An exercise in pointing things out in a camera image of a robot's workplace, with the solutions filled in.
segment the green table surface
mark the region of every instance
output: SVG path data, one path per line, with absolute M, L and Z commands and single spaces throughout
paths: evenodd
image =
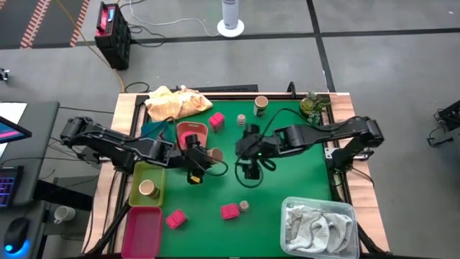
M 180 122 L 201 122 L 208 125 L 207 148 L 218 147 L 224 152 L 229 171 L 222 177 L 205 176 L 200 185 L 190 185 L 183 169 L 168 169 L 165 200 L 161 207 L 165 217 L 181 209 L 188 221 L 176 230 L 163 226 L 161 257 L 262 257 L 286 256 L 280 248 L 281 203 L 289 196 L 331 200 L 323 146 L 315 145 L 301 155 L 273 159 L 274 172 L 264 170 L 264 181 L 257 188 L 245 188 L 234 175 L 235 143 L 244 127 L 236 117 L 244 114 L 247 123 L 264 129 L 281 108 L 298 110 L 298 101 L 270 101 L 266 114 L 253 114 L 253 101 L 213 101 L 213 108 L 181 119 Z M 214 133 L 208 119 L 216 112 L 225 116 L 224 128 Z M 302 119 L 290 112 L 281 112 L 267 133 L 272 130 L 302 124 Z M 224 167 L 215 165 L 213 172 Z M 220 208 L 246 200 L 249 211 L 238 218 L 223 220 Z

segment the yellow towel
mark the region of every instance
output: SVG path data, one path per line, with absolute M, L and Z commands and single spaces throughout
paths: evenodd
M 157 90 L 149 93 L 149 99 L 145 101 L 147 111 L 152 120 L 159 122 L 169 116 L 176 119 L 187 117 L 205 111 L 213 104 L 198 91 L 180 86 L 180 91 L 171 93 L 166 86 L 160 86 Z

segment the concrete floor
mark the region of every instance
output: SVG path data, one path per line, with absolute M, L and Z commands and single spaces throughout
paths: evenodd
M 98 1 L 91 0 L 83 32 L 93 34 Z M 312 32 L 301 0 L 242 1 L 245 34 Z M 460 27 L 458 1 L 314 1 L 323 32 Z M 130 10 L 123 8 L 128 20 Z M 151 22 L 179 17 L 206 19 L 210 33 L 220 20 L 219 1 L 146 0 L 135 12 Z M 204 36 L 202 26 L 184 22 L 152 28 L 166 37 Z M 458 153 L 449 145 L 430 148 L 432 114 L 460 96 L 460 34 L 324 38 L 337 91 L 350 92 L 355 111 L 375 118 L 386 141 L 369 161 L 391 251 L 396 255 L 458 258 L 460 174 Z M 12 79 L 0 88 L 2 101 L 58 100 L 62 106 L 113 111 L 119 84 L 86 47 L 0 50 Z M 259 84 L 260 91 L 327 91 L 314 38 L 168 43 L 132 46 L 126 83 L 152 88 Z M 110 114 L 60 110 L 54 136 L 68 117 L 85 115 L 111 124 Z M 51 150 L 48 155 L 59 156 Z M 93 175 L 85 163 L 45 161 L 44 175 Z M 78 254 L 81 242 L 48 242 L 45 258 Z

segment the monitor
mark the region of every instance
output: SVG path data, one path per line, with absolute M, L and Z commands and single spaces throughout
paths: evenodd
M 0 144 L 31 137 L 32 133 L 0 116 Z

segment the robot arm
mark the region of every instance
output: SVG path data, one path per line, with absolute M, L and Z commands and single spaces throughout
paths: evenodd
M 196 135 L 187 136 L 187 150 L 179 150 L 171 142 L 148 137 L 131 137 L 95 123 L 88 117 L 69 119 L 60 135 L 61 144 L 69 148 L 83 145 L 96 151 L 96 158 L 106 156 L 115 169 L 132 174 L 134 165 L 145 161 L 165 168 L 187 168 L 190 184 L 202 183 L 204 170 L 211 167 Z
M 275 129 L 270 137 L 262 136 L 259 126 L 250 124 L 243 132 L 243 138 L 236 143 L 236 155 L 250 164 L 239 163 L 244 177 L 259 179 L 257 161 L 270 171 L 276 169 L 270 158 L 298 155 L 314 144 L 353 137 L 343 148 L 332 153 L 333 168 L 346 171 L 353 163 L 353 157 L 368 147 L 378 147 L 384 138 L 378 124 L 368 117 L 353 117 L 345 122 L 325 127 L 294 124 Z

